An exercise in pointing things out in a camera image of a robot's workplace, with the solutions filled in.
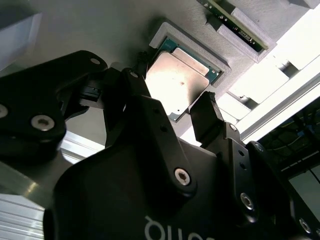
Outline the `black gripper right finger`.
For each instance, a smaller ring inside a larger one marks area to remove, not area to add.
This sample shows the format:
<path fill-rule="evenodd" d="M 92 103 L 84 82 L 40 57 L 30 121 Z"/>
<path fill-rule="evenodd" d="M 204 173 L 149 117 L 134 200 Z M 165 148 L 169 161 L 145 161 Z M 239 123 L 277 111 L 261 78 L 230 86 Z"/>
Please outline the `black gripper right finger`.
<path fill-rule="evenodd" d="M 243 143 L 222 117 L 215 94 L 204 92 L 190 109 L 195 138 L 221 164 L 220 193 L 228 240 L 317 240 L 320 223 L 271 155 L 258 142 Z"/>

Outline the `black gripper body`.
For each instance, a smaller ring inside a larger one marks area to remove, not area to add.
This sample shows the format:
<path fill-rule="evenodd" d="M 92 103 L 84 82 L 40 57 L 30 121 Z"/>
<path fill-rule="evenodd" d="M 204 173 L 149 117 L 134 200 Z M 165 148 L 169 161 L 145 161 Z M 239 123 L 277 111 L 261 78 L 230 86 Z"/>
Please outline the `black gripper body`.
<path fill-rule="evenodd" d="M 103 150 L 59 180 L 43 217 L 47 240 L 273 240 L 269 220 L 238 227 L 216 156 L 182 142 L 198 187 L 178 201 L 160 187 L 154 155 L 141 173 L 130 145 Z"/>

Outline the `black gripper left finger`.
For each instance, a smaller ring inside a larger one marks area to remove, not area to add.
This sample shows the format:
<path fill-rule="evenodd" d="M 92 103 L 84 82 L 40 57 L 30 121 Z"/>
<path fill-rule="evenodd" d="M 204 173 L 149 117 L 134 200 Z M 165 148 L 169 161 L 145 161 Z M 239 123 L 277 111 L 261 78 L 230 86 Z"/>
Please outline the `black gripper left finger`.
<path fill-rule="evenodd" d="M 105 150 L 75 164 L 60 146 L 66 121 L 104 112 Z M 123 182 L 150 199 L 187 201 L 198 190 L 191 163 L 144 78 L 80 50 L 0 80 L 0 183 L 33 201 L 102 200 Z"/>

